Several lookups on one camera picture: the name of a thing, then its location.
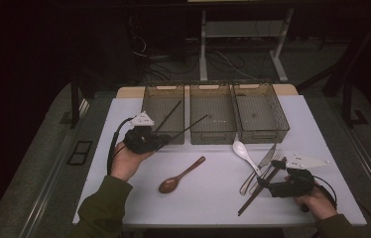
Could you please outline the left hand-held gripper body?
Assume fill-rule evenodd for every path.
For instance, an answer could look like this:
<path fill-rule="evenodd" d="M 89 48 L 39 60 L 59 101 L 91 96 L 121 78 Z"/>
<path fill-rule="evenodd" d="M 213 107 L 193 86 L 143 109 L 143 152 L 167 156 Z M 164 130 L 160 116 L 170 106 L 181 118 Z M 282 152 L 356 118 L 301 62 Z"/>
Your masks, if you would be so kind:
<path fill-rule="evenodd" d="M 145 112 L 136 115 L 128 122 L 131 129 L 125 134 L 123 143 L 136 154 L 146 154 L 157 150 L 156 136 L 152 134 L 155 122 Z"/>

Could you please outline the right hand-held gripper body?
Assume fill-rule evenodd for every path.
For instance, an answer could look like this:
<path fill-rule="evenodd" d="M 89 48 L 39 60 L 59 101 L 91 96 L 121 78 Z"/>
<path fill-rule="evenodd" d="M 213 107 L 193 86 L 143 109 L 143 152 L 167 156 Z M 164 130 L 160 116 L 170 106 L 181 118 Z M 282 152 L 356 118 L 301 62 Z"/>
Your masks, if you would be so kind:
<path fill-rule="evenodd" d="M 284 169 L 288 173 L 289 179 L 271 183 L 269 192 L 273 197 L 293 197 L 310 194 L 315 182 L 309 169 L 328 165 L 329 161 L 294 154 L 287 160 L 286 168 Z"/>

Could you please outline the metal tongs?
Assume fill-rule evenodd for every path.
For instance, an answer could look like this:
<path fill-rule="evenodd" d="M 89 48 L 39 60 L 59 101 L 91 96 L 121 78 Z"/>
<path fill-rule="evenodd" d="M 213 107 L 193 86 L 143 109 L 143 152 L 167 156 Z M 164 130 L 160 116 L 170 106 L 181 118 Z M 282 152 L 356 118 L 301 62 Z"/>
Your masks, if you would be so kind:
<path fill-rule="evenodd" d="M 262 159 L 262 161 L 259 163 L 259 168 L 263 168 L 271 162 L 271 160 L 272 160 L 272 158 L 273 158 L 273 156 L 276 152 L 276 148 L 277 148 L 277 145 L 274 144 L 272 146 L 272 148 L 268 151 L 268 153 L 265 155 L 265 157 Z M 249 187 L 250 183 L 252 182 L 252 180 L 254 179 L 255 176 L 256 176 L 256 173 L 252 172 L 250 174 L 250 176 L 241 185 L 240 190 L 239 190 L 241 195 L 246 194 L 246 192 L 248 190 L 248 187 Z"/>

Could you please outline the brown wooden chopstick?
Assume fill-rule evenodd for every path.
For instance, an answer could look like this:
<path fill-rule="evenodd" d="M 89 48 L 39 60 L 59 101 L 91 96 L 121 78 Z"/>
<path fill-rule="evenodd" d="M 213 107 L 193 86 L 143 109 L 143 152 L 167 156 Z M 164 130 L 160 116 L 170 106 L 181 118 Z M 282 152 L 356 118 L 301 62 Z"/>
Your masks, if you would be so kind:
<path fill-rule="evenodd" d="M 266 180 L 271 182 L 273 177 L 279 172 L 279 169 L 274 168 L 266 177 Z M 253 200 L 260 194 L 260 192 L 264 188 L 260 185 L 257 185 L 251 196 L 247 199 L 247 201 L 243 204 L 243 206 L 238 210 L 238 216 L 241 216 L 243 212 L 247 209 L 247 207 L 253 202 Z"/>
<path fill-rule="evenodd" d="M 265 177 L 259 178 L 255 190 L 248 198 L 248 200 L 243 204 L 243 206 L 238 210 L 238 215 L 241 215 L 245 209 L 251 204 L 251 202 L 258 196 L 258 194 L 269 185 L 272 178 L 278 173 L 279 170 L 284 170 L 286 168 L 287 158 L 283 157 L 280 161 L 273 161 L 273 170 Z"/>

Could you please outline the black chopstick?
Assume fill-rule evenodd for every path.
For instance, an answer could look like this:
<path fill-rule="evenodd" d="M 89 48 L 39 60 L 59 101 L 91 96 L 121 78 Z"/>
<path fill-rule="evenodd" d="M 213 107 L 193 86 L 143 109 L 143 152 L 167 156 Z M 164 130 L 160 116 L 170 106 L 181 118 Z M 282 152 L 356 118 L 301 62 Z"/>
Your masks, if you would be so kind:
<path fill-rule="evenodd" d="M 174 108 L 168 113 L 168 115 L 164 118 L 164 120 L 160 123 L 160 125 L 155 129 L 155 132 L 158 132 L 164 126 L 164 124 L 170 119 L 170 117 L 173 115 L 173 113 L 176 111 L 176 109 L 180 106 L 181 103 L 182 101 L 180 100 L 174 106 Z"/>
<path fill-rule="evenodd" d="M 183 129 L 182 131 L 178 132 L 174 137 L 172 137 L 170 139 L 170 142 L 175 140 L 177 137 L 179 137 L 180 135 L 184 134 L 187 130 L 189 130 L 190 128 L 192 128 L 194 125 L 196 125 L 197 123 L 199 123 L 200 121 L 202 121 L 203 119 L 205 119 L 208 115 L 205 114 L 204 116 L 202 116 L 201 118 L 199 118 L 198 120 L 194 121 L 193 123 L 191 123 L 188 127 L 186 127 L 185 129 Z"/>

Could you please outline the smoky plastic basket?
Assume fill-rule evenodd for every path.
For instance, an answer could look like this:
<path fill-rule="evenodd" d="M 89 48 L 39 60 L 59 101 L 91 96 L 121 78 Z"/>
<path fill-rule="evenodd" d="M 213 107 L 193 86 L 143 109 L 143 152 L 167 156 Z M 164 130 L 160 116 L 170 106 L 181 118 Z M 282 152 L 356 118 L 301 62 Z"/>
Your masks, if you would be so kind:
<path fill-rule="evenodd" d="M 226 81 L 189 87 L 190 142 L 193 145 L 231 145 L 237 125 L 231 88 Z"/>
<path fill-rule="evenodd" d="M 164 126 L 155 132 L 168 113 L 174 106 L 182 101 L 170 119 Z M 149 83 L 145 86 L 142 102 L 142 110 L 145 111 L 155 122 L 152 127 L 152 134 L 166 133 L 174 137 L 178 132 L 185 128 L 185 86 L 181 83 Z M 185 135 L 182 134 L 171 145 L 182 145 L 185 142 Z"/>
<path fill-rule="evenodd" d="M 282 143 L 290 130 L 275 88 L 270 83 L 234 83 L 239 140 L 244 144 Z"/>

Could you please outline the white ceramic spoon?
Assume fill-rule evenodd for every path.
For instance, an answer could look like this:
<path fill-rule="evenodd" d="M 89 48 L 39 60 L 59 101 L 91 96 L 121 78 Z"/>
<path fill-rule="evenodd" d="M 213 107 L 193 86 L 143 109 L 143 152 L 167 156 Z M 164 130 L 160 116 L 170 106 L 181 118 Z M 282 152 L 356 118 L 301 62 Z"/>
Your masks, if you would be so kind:
<path fill-rule="evenodd" d="M 255 172 L 256 176 L 257 177 L 260 177 L 262 175 L 260 169 L 255 165 L 255 163 L 251 160 L 249 154 L 248 154 L 248 151 L 245 147 L 245 145 L 239 141 L 235 141 L 232 145 L 232 148 L 233 148 L 233 151 L 234 153 L 240 157 L 241 159 L 243 159 L 244 161 L 246 161 L 250 166 L 251 168 L 253 169 L 253 171 Z"/>

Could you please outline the brown wooden spoon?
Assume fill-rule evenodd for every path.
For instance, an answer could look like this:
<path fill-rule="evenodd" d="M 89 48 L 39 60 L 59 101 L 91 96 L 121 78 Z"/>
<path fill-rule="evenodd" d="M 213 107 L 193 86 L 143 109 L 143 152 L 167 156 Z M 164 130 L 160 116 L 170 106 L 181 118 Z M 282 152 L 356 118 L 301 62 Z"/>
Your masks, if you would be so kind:
<path fill-rule="evenodd" d="M 200 157 L 197 161 L 195 161 L 191 166 L 189 166 L 186 170 L 184 170 L 181 174 L 165 179 L 158 188 L 159 193 L 167 194 L 173 192 L 179 185 L 181 179 L 196 169 L 199 165 L 201 165 L 205 161 L 205 157 Z"/>

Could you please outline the person's left hand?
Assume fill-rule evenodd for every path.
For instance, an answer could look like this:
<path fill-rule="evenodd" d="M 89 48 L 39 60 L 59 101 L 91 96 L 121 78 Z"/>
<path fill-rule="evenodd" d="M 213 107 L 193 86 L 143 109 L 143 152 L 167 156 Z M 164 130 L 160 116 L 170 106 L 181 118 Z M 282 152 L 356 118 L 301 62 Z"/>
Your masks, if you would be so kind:
<path fill-rule="evenodd" d="M 139 169 L 142 162 L 154 155 L 154 152 L 136 154 L 130 151 L 123 142 L 115 147 L 110 175 L 117 179 L 128 181 Z"/>

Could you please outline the person's right hand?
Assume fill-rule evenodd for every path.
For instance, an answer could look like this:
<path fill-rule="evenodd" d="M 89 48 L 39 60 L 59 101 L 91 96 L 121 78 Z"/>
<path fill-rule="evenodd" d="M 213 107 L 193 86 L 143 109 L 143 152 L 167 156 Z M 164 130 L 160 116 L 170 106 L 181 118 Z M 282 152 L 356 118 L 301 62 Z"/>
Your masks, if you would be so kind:
<path fill-rule="evenodd" d="M 315 220 L 323 220 L 337 215 L 336 209 L 326 195 L 317 187 L 310 194 L 294 198 L 298 206 L 305 205 Z"/>

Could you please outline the white metal desk frame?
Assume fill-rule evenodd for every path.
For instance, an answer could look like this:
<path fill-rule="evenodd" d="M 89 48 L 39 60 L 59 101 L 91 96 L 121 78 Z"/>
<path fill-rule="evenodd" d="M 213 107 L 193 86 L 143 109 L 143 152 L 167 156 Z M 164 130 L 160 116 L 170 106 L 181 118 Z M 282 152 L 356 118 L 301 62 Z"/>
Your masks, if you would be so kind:
<path fill-rule="evenodd" d="M 275 38 L 276 46 L 269 51 L 269 56 L 280 82 L 288 82 L 280 54 L 288 30 L 291 26 L 295 9 L 289 8 L 283 20 L 250 21 L 208 21 L 207 12 L 201 12 L 199 76 L 208 80 L 206 60 L 206 40 L 214 38 Z"/>

